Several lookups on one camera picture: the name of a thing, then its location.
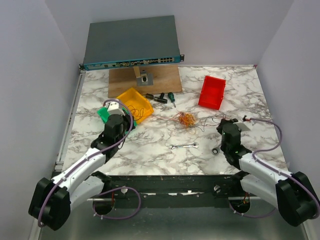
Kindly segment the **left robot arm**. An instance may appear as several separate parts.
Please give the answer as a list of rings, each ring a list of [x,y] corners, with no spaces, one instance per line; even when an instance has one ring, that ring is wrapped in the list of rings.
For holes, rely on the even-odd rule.
[[[133,127],[131,113],[111,114],[103,132],[91,143],[83,157],[59,175],[51,179],[43,177],[37,182],[28,214],[37,219],[40,228],[47,226],[58,230],[62,227],[72,210],[72,194],[117,153],[119,145]]]

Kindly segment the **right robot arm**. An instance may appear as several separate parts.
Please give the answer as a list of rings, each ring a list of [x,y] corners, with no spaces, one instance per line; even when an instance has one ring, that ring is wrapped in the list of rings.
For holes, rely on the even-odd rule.
[[[221,135],[220,150],[227,162],[239,170],[238,179],[230,183],[234,195],[248,193],[265,200],[294,227],[320,216],[320,200],[304,173],[275,167],[257,157],[258,150],[244,147],[237,119],[222,119],[216,129]]]

